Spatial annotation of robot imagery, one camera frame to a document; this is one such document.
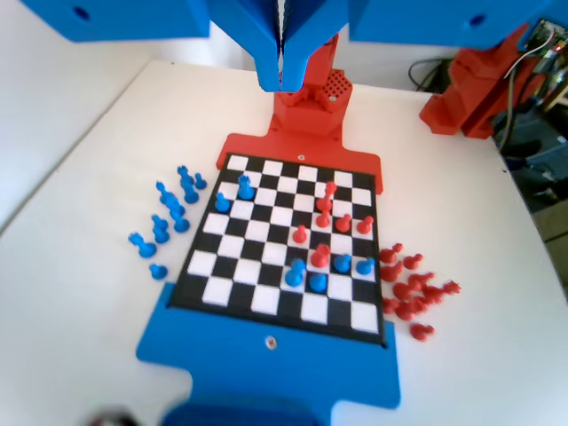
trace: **blue panel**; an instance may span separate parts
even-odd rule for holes
[[[22,0],[73,42],[209,36],[207,0]]]
[[[304,418],[301,407],[307,407],[323,424],[330,423],[338,400],[398,406],[394,324],[384,325],[384,349],[374,343],[167,308],[173,288],[164,286],[137,356],[189,371],[192,403],[218,406],[238,395],[256,401],[246,408],[271,406],[272,411],[296,413],[298,419]],[[265,345],[268,335],[276,338],[274,351]]]

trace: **blue pawn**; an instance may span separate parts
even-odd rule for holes
[[[189,175],[189,170],[187,170],[186,166],[179,166],[177,168],[177,173],[181,177],[179,179],[179,184],[182,185],[182,187],[184,186],[184,183],[190,183],[192,185],[195,183],[193,177]]]
[[[231,208],[231,203],[225,198],[223,193],[217,193],[217,200],[215,201],[215,209],[221,213],[225,213]]]
[[[207,188],[207,181],[201,176],[201,173],[195,173],[195,187],[199,190]]]
[[[373,266],[375,266],[375,260],[372,257],[368,257],[367,260],[359,260],[355,269],[361,275],[368,275],[373,271]]]
[[[334,259],[334,268],[341,273],[348,272],[351,268],[351,256],[336,256]]]
[[[152,221],[154,222],[154,228],[162,229],[163,231],[168,229],[168,221],[158,215],[152,215]]]
[[[295,259],[292,261],[292,269],[286,272],[284,281],[290,287],[298,287],[304,282],[305,263],[302,259]]]
[[[174,219],[174,231],[177,233],[184,233],[189,229],[189,220],[184,219],[181,215],[175,211],[171,212],[171,218]]]
[[[313,291],[323,293],[327,288],[327,277],[323,273],[314,273],[310,277],[310,287]]]
[[[255,190],[250,187],[250,177],[247,175],[239,176],[239,196],[243,200],[250,200],[255,196]]]
[[[166,201],[168,201],[169,197],[173,197],[174,194],[166,191],[166,187],[160,181],[156,182],[156,188],[162,193],[162,195],[160,195],[160,203],[166,205]]]
[[[142,235],[139,233],[131,233],[128,237],[128,241],[138,247],[138,254],[140,257],[152,257],[156,254],[156,251],[158,251],[158,248],[152,242],[144,242]]]
[[[199,194],[193,189],[193,185],[189,182],[182,182],[181,187],[184,189],[184,200],[187,204],[195,204],[199,200]]]
[[[150,265],[150,273],[152,274],[152,278],[155,280],[161,280],[168,275],[168,268],[165,266],[160,266],[158,264],[151,264]]]

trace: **red chess piece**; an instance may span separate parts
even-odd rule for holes
[[[416,269],[418,264],[424,259],[424,256],[420,253],[416,256],[407,256],[405,260],[402,261],[405,268],[407,269]]]
[[[316,225],[320,228],[327,228],[329,226],[329,210],[323,210],[321,214],[316,217]]]
[[[337,219],[335,222],[335,228],[340,233],[346,233],[351,228],[351,215],[345,215],[341,219]]]
[[[447,295],[456,295],[458,294],[462,288],[460,287],[460,285],[457,282],[447,282],[446,284],[444,284],[444,286],[442,287],[442,290],[444,291],[444,293],[446,293]]]
[[[428,281],[434,278],[434,276],[434,272],[412,273],[408,277],[408,285],[413,291],[425,289],[428,286]]]
[[[329,263],[331,250],[327,244],[320,244],[311,257],[312,264],[316,268],[323,268]]]
[[[402,262],[396,262],[393,266],[381,268],[381,279],[386,282],[394,282],[402,272]]]
[[[383,297],[383,312],[386,314],[394,313],[395,309],[398,308],[397,299],[387,299]]]
[[[292,234],[292,240],[294,240],[294,242],[297,242],[298,244],[305,242],[306,238],[308,238],[308,235],[305,232],[304,225],[298,226],[298,229]]]
[[[397,309],[394,310],[397,316],[404,321],[410,321],[414,318],[414,312],[410,308],[410,304],[408,302],[402,302],[398,305]]]
[[[433,326],[424,326],[422,324],[414,323],[410,326],[410,334],[416,340],[420,340],[421,342],[426,342],[428,337],[434,334],[434,327]]]
[[[412,290],[407,284],[398,282],[392,287],[392,294],[400,300],[408,301],[412,297]]]
[[[399,242],[392,246],[392,248],[383,248],[380,255],[381,262],[383,262],[384,264],[392,264],[395,260],[397,260],[397,254],[401,251],[402,244],[400,244]]]
[[[319,211],[331,211],[331,197],[337,190],[337,185],[333,182],[326,183],[326,196],[316,201],[316,207]]]
[[[362,221],[360,221],[357,224],[357,231],[359,231],[359,233],[370,233],[371,232],[371,226],[373,225],[374,221],[375,220],[373,219],[372,216],[365,217]]]

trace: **red pawn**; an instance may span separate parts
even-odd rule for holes
[[[373,219],[372,216],[365,217],[362,221],[360,221],[357,224],[357,231],[359,231],[359,233],[370,233],[371,232],[371,226],[372,226],[374,221],[375,220]]]
[[[321,214],[316,217],[316,225],[320,228],[327,228],[329,226],[329,211],[323,210]]]
[[[397,262],[393,266],[383,266],[381,268],[381,279],[386,282],[394,282],[402,272],[402,262]]]
[[[306,238],[308,238],[308,236],[305,232],[304,225],[298,226],[298,229],[292,234],[292,240],[294,240],[294,242],[297,242],[298,244],[305,242]]]
[[[412,273],[408,277],[408,285],[413,291],[418,291],[428,286],[428,281],[434,278],[434,272]]]
[[[407,269],[416,269],[418,267],[418,264],[424,259],[424,256],[421,254],[418,254],[416,256],[407,256],[405,257],[405,260],[402,261],[402,263],[405,265],[405,268]]]
[[[346,233],[351,228],[351,215],[345,215],[341,219],[337,219],[335,222],[335,228],[340,233]]]
[[[400,244],[399,242],[392,246],[392,248],[383,248],[380,255],[381,262],[383,262],[384,264],[392,264],[395,260],[397,260],[397,254],[401,251],[402,244]]]
[[[410,326],[410,334],[416,340],[420,340],[421,342],[426,342],[428,337],[434,334],[434,327],[433,326],[424,326],[422,324],[414,323]]]

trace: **black square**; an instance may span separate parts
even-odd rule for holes
[[[310,237],[310,249],[316,249],[320,244],[331,244],[331,233],[319,233],[312,229]]]
[[[278,301],[278,317],[286,317],[294,320],[301,318],[302,314],[302,295],[291,291],[281,291]]]
[[[377,290],[373,281],[353,280],[353,300],[355,302],[367,302],[368,304],[376,304]]]
[[[270,225],[268,229],[268,241],[279,242],[280,244],[288,244],[288,235],[290,228],[281,225]]]
[[[351,328],[351,304],[344,300],[329,299],[327,303],[327,323],[332,326]]]
[[[247,226],[249,226],[248,220],[236,219],[234,217],[229,218],[229,224],[225,233],[227,235],[236,235],[237,237],[244,237],[247,232]]]
[[[300,170],[300,165],[293,162],[284,162],[282,164],[282,176],[288,176],[289,178],[297,178]]]
[[[263,175],[260,178],[260,187],[261,188],[269,188],[269,189],[276,189],[278,188],[278,176],[270,176],[270,175]]]
[[[207,251],[209,253],[217,253],[221,244],[221,235],[214,233],[198,234],[193,242],[196,250]]]
[[[255,294],[255,286],[234,282],[229,295],[229,308],[241,308],[245,311],[250,310],[252,296]]]
[[[334,193],[334,198],[336,200],[351,202],[351,188],[346,188],[344,186],[338,186]]]
[[[369,206],[363,206],[361,204],[353,204],[353,218],[357,220],[363,220],[367,216],[373,215],[373,209]]]
[[[231,257],[218,256],[212,275],[215,277],[233,279],[234,270],[237,267],[237,259]]]
[[[304,193],[306,195],[314,195],[316,193],[316,183],[308,182],[307,180],[298,180],[297,193]]]
[[[295,195],[293,193],[276,193],[275,205],[280,207],[294,208]]]
[[[263,258],[264,243],[245,240],[242,246],[241,257],[243,259],[258,260]]]
[[[255,204],[255,206],[252,208],[251,219],[259,220],[261,222],[270,222],[271,215],[272,207]]]
[[[283,271],[283,266],[276,266],[274,264],[261,264],[260,274],[258,275],[258,284],[280,287]]]
[[[292,212],[292,226],[298,227],[299,225],[304,225],[306,228],[310,228],[312,225],[312,213],[294,210]]]

